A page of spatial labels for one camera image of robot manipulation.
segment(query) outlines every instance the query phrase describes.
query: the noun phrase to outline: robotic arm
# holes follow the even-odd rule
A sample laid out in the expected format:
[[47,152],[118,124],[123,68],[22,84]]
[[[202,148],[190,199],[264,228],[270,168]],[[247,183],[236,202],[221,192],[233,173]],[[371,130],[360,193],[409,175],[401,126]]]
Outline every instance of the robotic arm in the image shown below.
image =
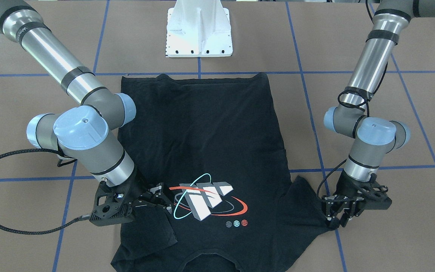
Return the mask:
[[386,210],[392,203],[387,187],[376,182],[376,173],[386,153],[409,141],[410,130],[401,122],[369,117],[364,112],[401,31],[414,17],[435,17],[435,0],[381,1],[349,84],[338,97],[339,105],[325,114],[328,129],[355,139],[335,193],[322,197],[330,226],[345,227],[364,210]]
[[105,88],[23,0],[0,0],[0,33],[19,43],[80,105],[62,114],[34,117],[26,133],[36,148],[77,159],[100,181],[93,212],[83,219],[105,226],[133,221],[133,209],[140,206],[170,211],[169,199],[174,199],[170,190],[163,184],[147,188],[143,175],[110,132],[134,119],[133,100]]

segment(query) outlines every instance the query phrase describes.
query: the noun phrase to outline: white plastic bracket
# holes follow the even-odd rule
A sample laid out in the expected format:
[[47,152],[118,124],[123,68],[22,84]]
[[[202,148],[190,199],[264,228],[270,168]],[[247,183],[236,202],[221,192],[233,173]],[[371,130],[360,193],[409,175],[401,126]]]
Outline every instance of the white plastic bracket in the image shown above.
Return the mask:
[[177,0],[167,12],[166,57],[233,54],[229,10],[219,0]]

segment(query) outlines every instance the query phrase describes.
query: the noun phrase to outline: graphic print on shirt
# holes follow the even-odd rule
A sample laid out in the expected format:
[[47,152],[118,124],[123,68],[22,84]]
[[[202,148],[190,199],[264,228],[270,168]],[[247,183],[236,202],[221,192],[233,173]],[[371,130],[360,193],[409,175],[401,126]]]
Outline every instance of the graphic print on shirt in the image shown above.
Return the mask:
[[[205,176],[209,177],[209,182],[197,183],[197,181],[205,181],[202,179]],[[243,215],[247,212],[247,205],[242,200],[235,198],[234,196],[231,196],[231,198],[235,201],[231,198],[228,198],[231,201],[221,198],[221,196],[226,196],[231,193],[233,187],[227,182],[211,183],[211,175],[208,173],[198,177],[191,184],[179,184],[179,186],[171,187],[169,189],[182,190],[182,193],[177,193],[174,198],[174,205],[176,205],[174,208],[175,219],[183,219],[192,214],[195,219],[202,221],[209,215],[235,216]],[[187,204],[182,203],[184,198],[186,199]],[[235,212],[235,210],[239,209],[236,206],[242,206],[242,209]],[[182,211],[186,210],[186,214],[177,216],[177,210],[180,210],[180,213],[183,213]]]

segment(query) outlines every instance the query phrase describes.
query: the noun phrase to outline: black t-shirt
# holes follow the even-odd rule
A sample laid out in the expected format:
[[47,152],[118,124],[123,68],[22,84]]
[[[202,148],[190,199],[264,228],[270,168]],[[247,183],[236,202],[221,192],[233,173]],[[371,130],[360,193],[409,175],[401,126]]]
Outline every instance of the black t-shirt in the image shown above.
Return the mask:
[[123,77],[121,90],[137,114],[119,141],[176,197],[171,214],[144,208],[122,225],[117,271],[285,271],[331,230],[307,181],[290,182],[266,74]]

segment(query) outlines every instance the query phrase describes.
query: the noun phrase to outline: blue cap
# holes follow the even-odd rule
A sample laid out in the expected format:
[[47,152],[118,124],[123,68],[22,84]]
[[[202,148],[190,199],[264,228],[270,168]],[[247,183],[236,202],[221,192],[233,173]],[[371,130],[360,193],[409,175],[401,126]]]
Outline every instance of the blue cap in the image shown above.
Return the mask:
[[83,105],[63,113],[53,125],[60,144],[71,150],[87,150],[101,144],[108,135],[108,124],[98,112]]
[[132,98],[124,93],[118,93],[118,96],[120,96],[120,99],[122,99],[122,103],[124,104],[124,111],[125,111],[125,117],[124,117],[124,123],[120,126],[123,127],[128,122],[132,121],[135,118],[135,115],[137,114],[137,108],[135,107],[135,102],[132,100]]
[[28,141],[36,148],[41,148],[40,144],[38,143],[38,139],[36,138],[36,127],[38,126],[40,120],[48,114],[53,113],[43,113],[33,117],[26,127],[26,138],[28,138]]
[[392,122],[377,117],[367,117],[357,130],[357,136],[364,143],[382,146],[394,140],[396,130]]
[[410,136],[411,136],[411,131],[410,131],[409,127],[406,124],[404,124],[402,122],[399,122],[399,121],[394,121],[394,122],[399,123],[404,128],[404,131],[406,131],[406,140],[404,141],[404,144],[399,147],[399,148],[402,148],[404,145],[406,145],[406,143],[409,143]]
[[333,114],[335,113],[336,108],[337,107],[331,107],[330,109],[328,109],[325,113],[325,117],[323,117],[323,124],[325,125],[325,127],[335,133],[337,133],[337,131],[335,130],[335,126],[333,125]]

